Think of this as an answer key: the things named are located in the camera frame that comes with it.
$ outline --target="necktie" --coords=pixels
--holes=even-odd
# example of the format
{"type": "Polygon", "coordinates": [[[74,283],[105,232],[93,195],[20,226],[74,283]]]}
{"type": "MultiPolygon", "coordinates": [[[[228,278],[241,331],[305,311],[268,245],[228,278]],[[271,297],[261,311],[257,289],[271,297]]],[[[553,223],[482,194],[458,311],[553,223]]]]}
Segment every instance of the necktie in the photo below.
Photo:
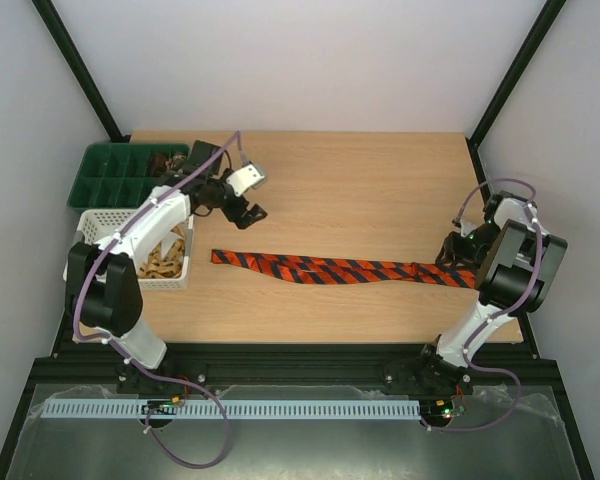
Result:
{"type": "Polygon", "coordinates": [[[348,285],[403,280],[407,282],[473,288],[475,274],[433,263],[376,262],[297,255],[211,251],[211,263],[234,265],[287,282],[310,285],[348,285]]]}

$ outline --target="perforated metal strip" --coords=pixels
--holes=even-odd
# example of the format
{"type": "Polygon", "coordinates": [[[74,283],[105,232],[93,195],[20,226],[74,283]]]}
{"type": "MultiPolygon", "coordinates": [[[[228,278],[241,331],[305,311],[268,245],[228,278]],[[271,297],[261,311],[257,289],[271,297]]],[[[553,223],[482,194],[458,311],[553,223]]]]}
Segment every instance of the perforated metal strip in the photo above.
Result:
{"type": "MultiPolygon", "coordinates": [[[[420,420],[420,405],[410,400],[224,400],[229,418],[235,420],[420,420]]],[[[42,418],[143,418],[146,400],[50,399],[42,418]]],[[[169,407],[153,417],[218,419],[218,407],[209,400],[189,400],[182,408],[169,407]]]]}

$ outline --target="red and black striped fabric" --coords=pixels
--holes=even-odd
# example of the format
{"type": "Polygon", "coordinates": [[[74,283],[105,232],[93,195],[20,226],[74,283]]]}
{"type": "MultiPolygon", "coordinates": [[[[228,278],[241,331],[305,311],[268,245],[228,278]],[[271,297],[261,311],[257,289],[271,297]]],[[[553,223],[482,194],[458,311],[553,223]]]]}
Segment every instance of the red and black striped fabric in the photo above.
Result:
{"type": "Polygon", "coordinates": [[[473,288],[475,284],[473,272],[438,267],[433,263],[371,262],[217,249],[211,251],[211,263],[248,268],[287,282],[312,285],[347,285],[383,280],[404,280],[460,288],[473,288]]]}

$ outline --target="white plastic basket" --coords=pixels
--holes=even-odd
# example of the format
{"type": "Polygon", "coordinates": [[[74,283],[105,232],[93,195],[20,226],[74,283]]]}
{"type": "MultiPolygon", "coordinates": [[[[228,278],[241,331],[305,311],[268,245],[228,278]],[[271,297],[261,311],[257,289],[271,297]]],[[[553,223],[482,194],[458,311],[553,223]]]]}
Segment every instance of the white plastic basket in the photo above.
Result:
{"type": "MultiPolygon", "coordinates": [[[[125,220],[136,212],[134,209],[127,208],[108,208],[86,210],[80,216],[78,230],[73,238],[73,243],[84,242],[89,245],[97,242],[103,237],[110,235],[113,231],[122,225],[125,220]]],[[[139,278],[141,290],[185,290],[189,280],[189,259],[191,257],[191,248],[193,246],[193,216],[188,222],[181,224],[185,230],[186,239],[184,247],[184,259],[182,261],[182,271],[177,278],[139,278]]],[[[67,280],[67,267],[65,266],[64,275],[67,280]]]]}

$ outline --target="gray wall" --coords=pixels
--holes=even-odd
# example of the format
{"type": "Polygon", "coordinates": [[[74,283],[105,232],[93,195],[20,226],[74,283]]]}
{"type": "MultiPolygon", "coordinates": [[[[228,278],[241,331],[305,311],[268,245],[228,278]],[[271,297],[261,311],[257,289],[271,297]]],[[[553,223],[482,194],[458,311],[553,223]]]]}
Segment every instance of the gray wall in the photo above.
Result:
{"type": "Polygon", "coordinates": [[[544,1],[54,3],[125,131],[458,132],[544,1]]]}
{"type": "Polygon", "coordinates": [[[62,313],[71,182],[104,137],[31,2],[0,0],[0,449],[62,313]]]}
{"type": "Polygon", "coordinates": [[[532,321],[600,478],[600,0],[567,2],[481,154],[491,177],[533,183],[541,221],[569,241],[532,321]]]}

